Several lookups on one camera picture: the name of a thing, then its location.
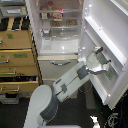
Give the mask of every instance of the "refrigerator shelf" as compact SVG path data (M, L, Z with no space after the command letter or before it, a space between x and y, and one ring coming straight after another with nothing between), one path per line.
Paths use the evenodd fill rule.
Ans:
M53 29L79 29L80 27L79 27L79 25L73 25L73 26L61 26L61 27L51 27L51 29L53 30Z
M104 44L110 49L113 55L118 59L118 61L125 65L127 58L123 53L117 48L117 46L111 41L111 39L106 35L106 33L100 28L97 23L92 19L91 16L85 17L85 20L90 24L90 26L95 30L98 36L103 40Z
M39 10L38 13L72 13L81 12L79 9L66 9L66 10Z
M63 20L70 20L70 19L77 20L77 19L80 19L80 18L78 18L78 16L76 16L76 17L75 16L74 17L70 17L70 16L69 17L63 17ZM42 19L42 20L52 20L53 21L54 17L53 16L49 16L48 19Z

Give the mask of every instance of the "cabinet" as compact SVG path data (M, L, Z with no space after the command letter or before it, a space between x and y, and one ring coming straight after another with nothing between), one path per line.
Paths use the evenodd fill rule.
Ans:
M42 84L30 28L12 31L13 22L14 18L9 18L7 30L0 32L0 101L2 103L10 103L9 98L4 97L3 100L3 95L17 94L19 97L27 97Z
M111 109L128 88L128 16L126 8L117 3L118 0L26 0L39 56L77 54L77 60L86 64L93 48L103 47L97 59L101 63L110 59L110 69L91 74L90 80L103 104ZM43 61L40 67L46 74L42 65L47 60Z

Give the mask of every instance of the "door shelf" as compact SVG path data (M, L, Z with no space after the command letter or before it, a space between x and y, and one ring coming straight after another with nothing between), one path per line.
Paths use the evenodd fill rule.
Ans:
M123 55L123 53L117 48L114 42L105 34L105 32L100 29L97 23L92 19L91 16L85 17L85 20L90 24L90 26L94 29L94 31L98 34L98 36L103 40L104 44L110 49L113 55L118 59L118 61L125 65L127 62L127 58Z
M128 16L128 3L125 4L126 7L123 7L123 5L121 5L120 3L118 3L117 0L111 0L111 2L113 4L115 4L122 12L124 12L124 14L126 14Z

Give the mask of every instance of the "drawer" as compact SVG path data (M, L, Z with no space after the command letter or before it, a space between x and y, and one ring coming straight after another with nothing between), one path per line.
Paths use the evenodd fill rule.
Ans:
M38 75L36 65L19 67L0 67L0 77L13 76L35 76Z
M26 82L0 82L0 93L33 92L39 86L38 77Z
M0 49L31 48L27 30L0 32L0 42Z
M58 79L74 65L77 64L77 59L65 60L41 60L38 59L42 79Z
M31 49L26 50L0 50L1 66L34 65Z

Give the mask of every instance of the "cable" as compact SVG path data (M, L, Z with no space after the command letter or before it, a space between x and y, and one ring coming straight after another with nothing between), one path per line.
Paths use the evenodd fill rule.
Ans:
M124 102L124 98L125 98L126 95L127 95L127 91L125 92L125 94L124 94L124 96L123 96L123 99L122 99L122 102L121 102L121 114L120 114L120 122L119 122L118 128L120 128L120 126L121 126L123 102Z

